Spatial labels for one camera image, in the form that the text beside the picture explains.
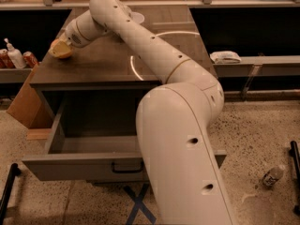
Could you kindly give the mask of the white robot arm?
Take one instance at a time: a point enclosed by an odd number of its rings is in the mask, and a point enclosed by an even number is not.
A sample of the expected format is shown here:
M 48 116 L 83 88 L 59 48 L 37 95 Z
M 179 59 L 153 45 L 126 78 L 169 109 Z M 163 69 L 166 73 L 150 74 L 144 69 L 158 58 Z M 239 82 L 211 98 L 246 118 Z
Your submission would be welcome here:
M 168 225 L 237 225 L 208 127 L 224 106 L 219 81 L 196 61 L 143 27 L 119 0 L 90 0 L 49 49 L 67 58 L 114 32 L 158 77 L 136 112 L 142 159 L 162 221 Z

